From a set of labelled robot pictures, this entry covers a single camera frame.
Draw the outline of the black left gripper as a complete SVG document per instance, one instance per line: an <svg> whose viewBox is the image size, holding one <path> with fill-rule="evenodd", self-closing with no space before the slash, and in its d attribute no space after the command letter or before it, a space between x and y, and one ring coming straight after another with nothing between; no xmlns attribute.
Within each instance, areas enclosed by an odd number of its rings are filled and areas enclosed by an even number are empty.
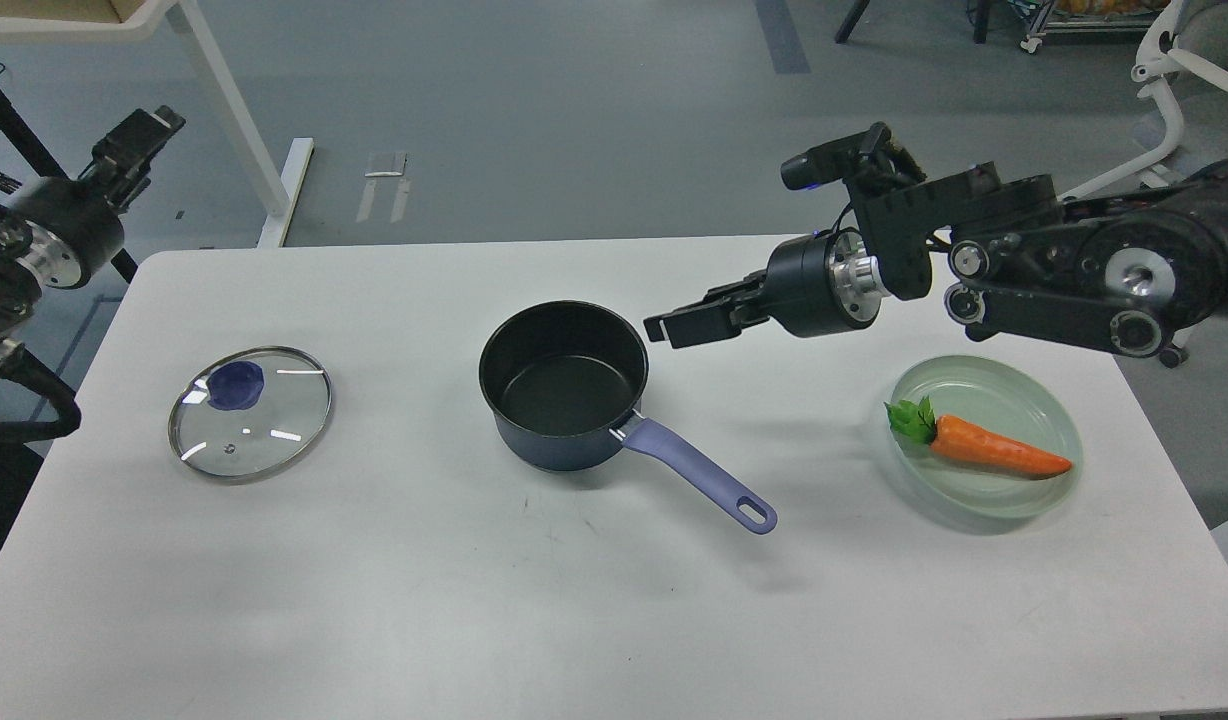
<svg viewBox="0 0 1228 720"><path fill-rule="evenodd" d="M9 215L26 227L25 241L9 245L10 260L44 288L88 284L124 245L114 209L129 209L147 190L152 160L184 127L166 104L133 111L96 143L79 181L41 177L10 193Z"/></svg>

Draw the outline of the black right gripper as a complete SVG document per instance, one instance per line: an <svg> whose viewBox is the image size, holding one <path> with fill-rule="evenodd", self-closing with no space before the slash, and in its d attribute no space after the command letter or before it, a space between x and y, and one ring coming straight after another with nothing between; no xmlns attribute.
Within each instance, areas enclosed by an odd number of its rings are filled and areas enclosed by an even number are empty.
<svg viewBox="0 0 1228 720"><path fill-rule="evenodd" d="M775 246L765 270L710 288L670 313L647 316L643 329L650 342L688 348L733 340L772 318L783 331L810 338L869 328L884 297L861 233L806 233Z"/></svg>

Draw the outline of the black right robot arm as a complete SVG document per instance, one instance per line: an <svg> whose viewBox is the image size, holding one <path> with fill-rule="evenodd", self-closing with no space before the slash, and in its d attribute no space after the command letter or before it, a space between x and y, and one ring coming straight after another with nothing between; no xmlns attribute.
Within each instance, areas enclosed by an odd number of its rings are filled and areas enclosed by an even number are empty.
<svg viewBox="0 0 1228 720"><path fill-rule="evenodd" d="M853 224L779 243L764 269L650 316L651 342L732 340L768 319L801 338L869 328L883 299L925 299L974 342L1016 334L1152 358L1180 331L1228 316L1228 158L1183 182L1059 199L1049 176L1005 182L993 163L930 179L889 127L783 161L788 190L841 182Z"/></svg>

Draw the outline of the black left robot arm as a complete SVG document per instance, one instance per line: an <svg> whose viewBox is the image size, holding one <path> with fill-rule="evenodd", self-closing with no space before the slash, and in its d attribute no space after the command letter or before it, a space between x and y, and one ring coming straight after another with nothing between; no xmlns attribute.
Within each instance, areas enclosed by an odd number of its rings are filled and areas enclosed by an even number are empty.
<svg viewBox="0 0 1228 720"><path fill-rule="evenodd" d="M90 152L76 178L42 176L0 202L0 382L43 398L47 421L0 421L0 444L65 437L82 423L75 392L15 332L33 318L47 288L75 290L92 281L125 242L122 214L146 190L151 161L185 119L161 106L133 111Z"/></svg>

